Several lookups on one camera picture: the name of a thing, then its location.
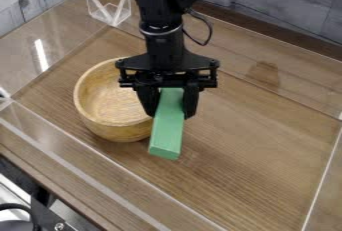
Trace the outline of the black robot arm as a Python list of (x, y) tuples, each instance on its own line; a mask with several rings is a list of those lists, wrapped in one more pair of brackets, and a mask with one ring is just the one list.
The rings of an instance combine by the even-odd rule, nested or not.
[(197, 0), (135, 0), (139, 12), (139, 30), (147, 52), (119, 59), (119, 84), (134, 89), (148, 116), (156, 114), (162, 90), (178, 88), (185, 117), (197, 113), (199, 93), (218, 86), (219, 61), (191, 52), (185, 40), (183, 16), (202, 15), (193, 9)]

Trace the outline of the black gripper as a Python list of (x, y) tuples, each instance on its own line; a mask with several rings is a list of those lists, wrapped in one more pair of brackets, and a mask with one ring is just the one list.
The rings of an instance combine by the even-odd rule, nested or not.
[(160, 97), (156, 87), (185, 87), (183, 112), (189, 119), (197, 114), (199, 90), (218, 86), (219, 61), (186, 48), (182, 28), (158, 32), (142, 29), (140, 33), (147, 52), (116, 61), (119, 84), (123, 88), (136, 89), (143, 109), (151, 117)]

